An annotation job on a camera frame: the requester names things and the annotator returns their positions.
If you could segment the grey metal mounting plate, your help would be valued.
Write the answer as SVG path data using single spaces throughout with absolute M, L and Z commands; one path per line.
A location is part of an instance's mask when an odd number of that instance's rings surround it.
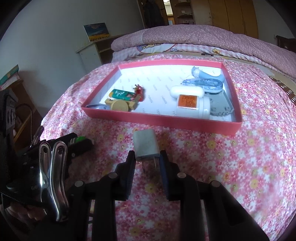
M 226 116 L 234 112 L 234 107 L 225 90 L 219 93 L 205 93 L 210 99 L 210 114 L 213 116 Z

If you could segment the blue transparent correction tape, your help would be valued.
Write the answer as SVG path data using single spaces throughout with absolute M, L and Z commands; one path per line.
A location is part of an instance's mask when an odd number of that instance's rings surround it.
M 185 79 L 181 82 L 185 86 L 198 86 L 201 87 L 204 92 L 216 94 L 223 90 L 223 82 L 217 79 Z

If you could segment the pink shallow cardboard box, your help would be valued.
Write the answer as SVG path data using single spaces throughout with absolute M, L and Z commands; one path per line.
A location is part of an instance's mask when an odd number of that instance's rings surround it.
M 192 78 L 192 68 L 207 74 L 224 77 L 223 90 L 230 99 L 229 111 L 220 111 L 203 120 L 197 117 L 178 116 L 177 100 L 170 95 L 173 86 Z M 144 89 L 144 100 L 135 110 L 128 112 L 93 109 L 92 104 L 104 104 L 114 89 L 132 91 L 136 85 Z M 242 114 L 233 81 L 220 62 L 208 60 L 165 59 L 120 64 L 108 74 L 82 104 L 91 118 L 164 126 L 198 132 L 234 135 L 242 126 Z

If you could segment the round wooden cylinder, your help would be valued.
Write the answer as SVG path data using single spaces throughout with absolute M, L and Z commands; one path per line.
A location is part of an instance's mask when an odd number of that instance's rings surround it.
M 121 99 L 112 100 L 110 108 L 113 111 L 124 111 L 124 112 L 129 111 L 128 103 Z

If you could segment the folded pink quilt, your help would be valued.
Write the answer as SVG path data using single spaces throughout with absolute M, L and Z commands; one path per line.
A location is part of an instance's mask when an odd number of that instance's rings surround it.
M 208 25 L 170 25 L 143 29 L 117 38 L 113 51 L 145 44 L 194 44 L 221 48 L 256 57 L 295 78 L 295 53 L 274 44 Z

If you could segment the pink floral bed sheet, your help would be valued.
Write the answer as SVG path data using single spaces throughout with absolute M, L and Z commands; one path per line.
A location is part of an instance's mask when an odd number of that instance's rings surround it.
M 295 217 L 295 105 L 259 68 L 223 58 L 233 81 L 242 125 L 233 136 L 153 126 L 159 147 L 179 167 L 177 178 L 220 182 L 270 240 Z M 42 120 L 43 139 L 76 133 L 94 149 L 73 160 L 67 185 L 98 181 L 125 161 L 133 133 L 148 125 L 90 118 L 82 104 L 115 68 L 106 64 L 71 85 Z M 132 193 L 115 204 L 119 240 L 177 240 L 180 204 L 166 199 L 158 160 L 135 166 Z

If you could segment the red haired toy figure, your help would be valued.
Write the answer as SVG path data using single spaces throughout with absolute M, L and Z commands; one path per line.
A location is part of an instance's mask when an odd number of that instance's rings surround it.
M 133 98 L 139 102 L 142 102 L 144 100 L 144 89 L 139 84 L 136 84 L 134 87 Z

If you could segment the stack of books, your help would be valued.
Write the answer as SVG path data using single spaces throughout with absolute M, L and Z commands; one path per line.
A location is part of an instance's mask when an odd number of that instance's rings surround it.
M 14 82 L 20 80 L 19 66 L 16 65 L 0 80 L 0 90 L 8 88 Z

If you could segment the wooden comb shaped block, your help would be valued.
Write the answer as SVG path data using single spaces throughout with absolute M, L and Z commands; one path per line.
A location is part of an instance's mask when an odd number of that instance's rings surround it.
M 116 99 L 109 99 L 108 98 L 108 99 L 105 100 L 105 104 L 111 106 L 111 101 L 112 100 L 116 100 Z M 131 110 L 135 110 L 137 108 L 139 101 L 133 99 L 132 101 L 126 101 L 126 102 L 128 103 L 129 111 L 131 111 Z

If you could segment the white bedside shelf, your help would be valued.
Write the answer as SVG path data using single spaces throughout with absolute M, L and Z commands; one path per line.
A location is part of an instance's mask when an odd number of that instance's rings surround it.
M 117 35 L 89 42 L 86 46 L 76 51 L 76 54 L 80 56 L 86 74 L 112 61 L 113 50 L 111 49 L 111 44 L 121 36 Z

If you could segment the wooden wardrobe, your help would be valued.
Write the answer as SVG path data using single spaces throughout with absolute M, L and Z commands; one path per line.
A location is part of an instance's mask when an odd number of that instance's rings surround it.
M 219 27 L 236 34 L 258 38 L 258 25 L 253 1 L 191 1 L 195 23 Z

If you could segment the blue white curved toy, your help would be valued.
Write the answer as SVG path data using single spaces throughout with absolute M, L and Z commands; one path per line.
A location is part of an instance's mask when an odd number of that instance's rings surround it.
M 193 77 L 199 78 L 199 79 L 215 79 L 215 80 L 219 80 L 221 82 L 224 82 L 224 80 L 225 80 L 225 77 L 223 74 L 218 75 L 218 76 L 213 76 L 213 75 L 210 75 L 210 74 L 200 70 L 199 68 L 197 68 L 195 66 L 191 69 L 191 73 L 192 73 Z

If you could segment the white USB wall charger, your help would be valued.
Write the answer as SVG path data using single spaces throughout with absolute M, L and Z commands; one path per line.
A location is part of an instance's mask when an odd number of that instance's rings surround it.
M 148 162 L 157 169 L 157 160 L 160 156 L 156 133 L 153 129 L 135 131 L 133 133 L 133 150 L 138 162 Z

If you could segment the white bottle orange label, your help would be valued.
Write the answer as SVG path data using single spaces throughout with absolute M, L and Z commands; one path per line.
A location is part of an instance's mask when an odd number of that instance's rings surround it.
M 180 95 L 177 98 L 176 116 L 184 118 L 210 118 L 210 98 L 195 95 Z

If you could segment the dark wooden headboard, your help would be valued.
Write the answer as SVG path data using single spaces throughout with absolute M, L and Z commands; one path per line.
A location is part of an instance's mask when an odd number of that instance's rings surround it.
M 276 35 L 276 40 L 277 40 L 277 45 L 280 48 L 287 49 L 288 51 L 291 51 L 294 53 L 296 52 L 296 39 L 294 38 L 288 39 L 288 38 Z

